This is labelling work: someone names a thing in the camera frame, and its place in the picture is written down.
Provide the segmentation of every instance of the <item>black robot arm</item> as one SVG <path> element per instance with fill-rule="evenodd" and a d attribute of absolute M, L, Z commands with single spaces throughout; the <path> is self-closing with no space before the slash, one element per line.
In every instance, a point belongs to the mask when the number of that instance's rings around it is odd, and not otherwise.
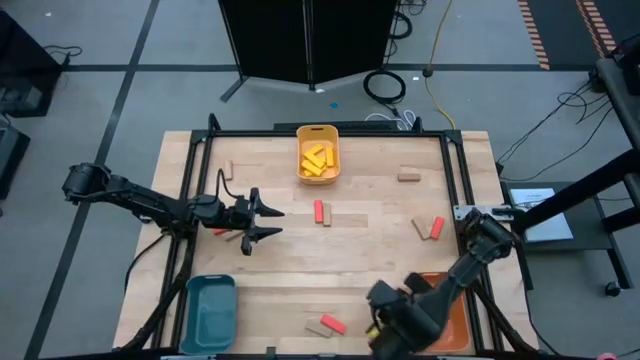
<path fill-rule="evenodd" d="M 200 195 L 189 200 L 174 199 L 130 182 L 127 178 L 111 174 L 106 166 L 90 163 L 74 165 L 62 186 L 67 201 L 108 202 L 130 210 L 140 218 L 153 219 L 163 230 L 178 238 L 185 238 L 196 230 L 198 222 L 205 228 L 244 230 L 241 249 L 251 255 L 252 243 L 279 233 L 281 228 L 262 228 L 255 225 L 255 215 L 284 216 L 278 210 L 264 205 L 258 188 L 252 188 L 249 198 L 231 195 L 235 204 L 226 207 L 216 195 Z"/>
<path fill-rule="evenodd" d="M 449 309 L 467 287 L 479 291 L 474 284 L 482 268 L 496 259 L 509 256 L 515 235 L 505 229 L 490 215 L 471 211 L 456 224 L 458 236 L 467 244 L 468 252 L 449 269 L 448 277 L 436 287 L 417 273 L 405 279 L 411 294 L 393 289 L 384 281 L 378 281 L 367 299 L 374 316 L 373 334 L 369 346 L 378 360 L 401 360 L 411 353 L 422 351 L 442 335 Z M 487 306 L 490 316 L 504 320 L 495 306 Z M 523 343 L 515 330 L 505 321 L 500 322 L 517 347 L 533 350 Z"/>

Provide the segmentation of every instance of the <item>yellow cable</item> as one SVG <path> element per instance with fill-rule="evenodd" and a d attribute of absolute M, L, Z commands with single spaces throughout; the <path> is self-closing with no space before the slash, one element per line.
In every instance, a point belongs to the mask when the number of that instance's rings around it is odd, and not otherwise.
<path fill-rule="evenodd" d="M 433 64 L 433 58 L 436 55 L 436 48 L 438 47 L 438 40 L 440 39 L 440 30 L 442 30 L 442 24 L 444 24 L 444 20 L 447 18 L 447 14 L 449 13 L 449 9 L 451 9 L 451 5 L 452 4 L 453 4 L 453 0 L 449 0 L 449 5 L 447 5 L 447 8 L 444 10 L 444 14 L 442 15 L 442 19 L 440 19 L 440 24 L 438 25 L 438 31 L 436 31 L 436 38 L 433 41 L 433 48 L 431 49 L 431 57 L 429 58 L 429 66 L 427 67 L 427 69 L 429 71 L 431 70 L 431 66 Z M 449 116 L 449 114 L 447 114 L 447 112 L 444 111 L 444 109 L 442 109 L 442 107 L 438 103 L 438 100 L 436 100 L 435 96 L 433 96 L 433 94 L 431 93 L 431 90 L 429 90 L 429 84 L 428 84 L 428 81 L 427 81 L 427 77 L 424 78 L 424 86 L 427 88 L 427 93 L 429 93 L 429 96 L 431 96 L 431 100 L 433 100 L 433 103 L 436 105 L 436 108 L 438 109 L 440 114 L 442 114 L 444 117 L 447 118 L 447 120 L 449 120 L 449 122 L 451 123 L 451 127 L 453 127 L 453 129 L 455 130 L 456 122 L 453 121 L 453 118 L 451 116 Z"/>

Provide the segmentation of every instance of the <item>blue tray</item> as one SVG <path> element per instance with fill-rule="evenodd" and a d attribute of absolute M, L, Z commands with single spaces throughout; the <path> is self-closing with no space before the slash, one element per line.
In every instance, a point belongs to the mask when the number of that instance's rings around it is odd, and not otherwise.
<path fill-rule="evenodd" d="M 228 350 L 236 336 L 238 295 L 229 275 L 196 276 L 187 282 L 189 314 L 180 351 L 213 355 Z"/>

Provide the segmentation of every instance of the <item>wooden table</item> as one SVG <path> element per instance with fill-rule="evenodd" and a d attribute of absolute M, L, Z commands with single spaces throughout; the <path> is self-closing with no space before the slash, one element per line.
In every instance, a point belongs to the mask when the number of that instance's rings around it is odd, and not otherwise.
<path fill-rule="evenodd" d="M 189 137 L 189 132 L 165 134 L 154 190 L 178 197 Z M 501 204 L 487 133 L 464 132 L 463 138 L 477 204 Z M 267 346 L 276 346 L 282 354 L 368 354 L 364 331 L 371 324 L 371 315 L 365 295 L 374 282 L 384 279 L 392 286 L 400 285 L 411 271 L 447 271 L 458 258 L 437 139 L 342 137 L 340 156 L 342 173 L 337 183 L 309 187 L 300 184 L 294 171 L 296 138 L 214 139 L 205 193 L 215 192 L 217 169 L 225 160 L 232 160 L 231 192 L 248 194 L 251 187 L 258 187 L 265 204 L 286 213 L 282 218 L 257 219 L 259 225 L 284 231 L 254 245 L 251 257 L 240 252 L 239 238 L 227 241 L 233 234 L 198 232 L 193 274 L 230 274 L 238 285 L 238 329 L 231 352 L 264 353 Z M 451 156 L 462 194 L 455 151 Z M 401 167 L 418 171 L 422 181 L 398 182 Z M 194 171 L 192 189 L 198 166 Z M 226 194 L 222 199 L 227 204 L 231 201 Z M 331 203 L 331 227 L 314 223 L 313 200 Z M 411 224 L 416 215 L 446 218 L 440 240 L 420 240 Z M 158 232 L 155 225 L 143 226 L 137 251 L 157 238 Z M 114 346 L 126 343 L 156 306 L 168 248 L 169 241 L 162 242 L 133 270 Z M 497 305 L 523 338 L 537 347 L 515 252 L 491 264 L 489 270 Z M 481 305 L 479 312 L 489 348 L 491 338 Z M 304 329 L 308 318 L 323 313 L 343 321 L 346 336 L 325 339 Z M 169 343 L 173 315 L 172 308 L 163 344 Z M 460 353 L 473 351 L 470 343 Z"/>

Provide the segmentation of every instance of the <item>gray carpet floor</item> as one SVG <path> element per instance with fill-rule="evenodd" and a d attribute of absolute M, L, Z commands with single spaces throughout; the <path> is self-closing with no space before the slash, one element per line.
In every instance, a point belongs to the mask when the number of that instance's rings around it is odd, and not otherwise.
<path fill-rule="evenodd" d="M 128 64 L 151 0 L 0 0 L 40 44 L 79 45 L 75 65 Z M 445 24 L 438 64 L 537 64 L 517 3 L 458 0 Z M 444 0 L 431 0 L 412 18 L 414 34 L 398 42 L 391 63 L 425 63 Z M 160 0 L 141 64 L 233 63 L 216 1 Z M 417 71 L 399 71 L 407 96 L 399 105 L 424 120 L 427 129 L 448 127 L 428 98 Z M 228 103 L 218 99 L 236 80 L 233 72 L 138 72 L 133 78 L 106 164 L 130 180 L 150 185 L 162 134 L 204 128 L 214 112 L 225 129 L 269 129 L 278 122 L 359 120 L 384 112 L 362 91 L 364 75 L 322 84 L 322 93 L 298 85 L 249 79 Z M 124 72 L 65 73 L 49 114 L 19 119 L 32 139 L 1 206 L 0 345 L 3 358 L 24 355 L 76 209 L 60 187 L 69 165 L 93 161 L 121 90 Z M 579 72 L 442 71 L 430 80 L 441 105 L 463 130 L 489 131 L 494 154 L 544 118 L 556 96 L 586 81 Z M 385 79 L 375 91 L 393 93 Z M 587 99 L 596 95 L 585 94 Z M 563 108 L 507 163 L 504 175 L 527 177 L 578 148 L 604 111 L 576 125 L 581 109 Z M 576 156 L 538 181 L 577 180 L 630 148 L 615 114 Z M 603 196 L 625 197 L 616 186 Z M 613 213 L 625 202 L 605 203 Z M 106 205 L 89 212 L 76 256 L 54 313 L 42 357 L 108 351 L 122 304 L 124 273 L 140 224 Z M 638 229 L 616 233 L 633 279 L 640 279 Z M 536 288 L 529 292 L 534 322 L 560 352 L 595 356 L 640 346 L 640 292 L 603 295 L 614 280 L 604 252 L 530 254 Z"/>

